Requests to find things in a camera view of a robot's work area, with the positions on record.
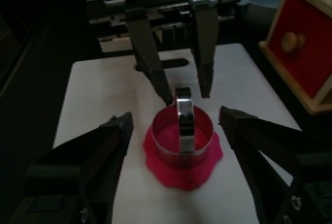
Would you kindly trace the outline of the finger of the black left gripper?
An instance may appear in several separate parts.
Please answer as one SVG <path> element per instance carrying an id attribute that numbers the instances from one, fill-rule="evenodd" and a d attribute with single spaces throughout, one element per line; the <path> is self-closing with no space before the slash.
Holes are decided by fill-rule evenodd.
<path id="1" fill-rule="evenodd" d="M 159 60 L 146 10 L 143 8 L 127 10 L 125 17 L 138 67 L 149 79 L 158 97 L 170 106 L 174 98 Z"/>
<path id="2" fill-rule="evenodd" d="M 190 0 L 191 53 L 195 62 L 201 97 L 209 98 L 214 77 L 214 53 L 218 39 L 218 10 L 212 0 Z"/>

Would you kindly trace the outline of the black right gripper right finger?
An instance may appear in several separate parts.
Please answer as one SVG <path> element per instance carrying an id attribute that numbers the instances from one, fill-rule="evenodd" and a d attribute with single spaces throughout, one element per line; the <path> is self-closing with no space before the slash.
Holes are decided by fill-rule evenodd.
<path id="1" fill-rule="evenodd" d="M 332 142 L 222 107 L 260 224 L 332 224 Z"/>

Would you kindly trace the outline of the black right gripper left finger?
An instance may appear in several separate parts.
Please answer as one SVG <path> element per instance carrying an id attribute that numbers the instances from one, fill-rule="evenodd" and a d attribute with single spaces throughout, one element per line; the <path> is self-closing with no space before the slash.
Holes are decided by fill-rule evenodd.
<path id="1" fill-rule="evenodd" d="M 56 146 L 31 164 L 25 197 L 11 224 L 111 224 L 133 130 L 127 112 Z"/>

